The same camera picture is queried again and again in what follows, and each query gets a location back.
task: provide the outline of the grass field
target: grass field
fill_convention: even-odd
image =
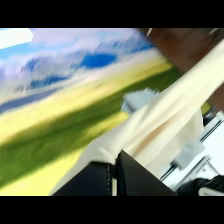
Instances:
[[[0,195],[47,195],[93,139],[127,118],[124,94],[179,77],[166,62],[146,63],[2,116]]]

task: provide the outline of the brown surface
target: brown surface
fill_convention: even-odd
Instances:
[[[140,28],[145,34],[148,28]],[[209,35],[211,28],[153,28],[149,40],[175,64],[183,74],[199,62],[220,40],[224,31]],[[209,99],[217,111],[224,111],[224,85]]]

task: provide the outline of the white cloth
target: white cloth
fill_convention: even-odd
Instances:
[[[203,130],[202,104],[224,81],[224,41],[183,77],[125,122],[92,141],[52,190],[56,192],[91,161],[115,163],[123,149],[154,175]]]

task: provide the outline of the bright white light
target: bright white light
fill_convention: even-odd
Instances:
[[[33,33],[28,28],[0,30],[0,49],[31,42]]]

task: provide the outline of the projected landscape image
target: projected landscape image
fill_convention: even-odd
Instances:
[[[180,74],[135,29],[30,29],[0,49],[0,195],[48,195],[85,147],[128,115],[124,94]]]

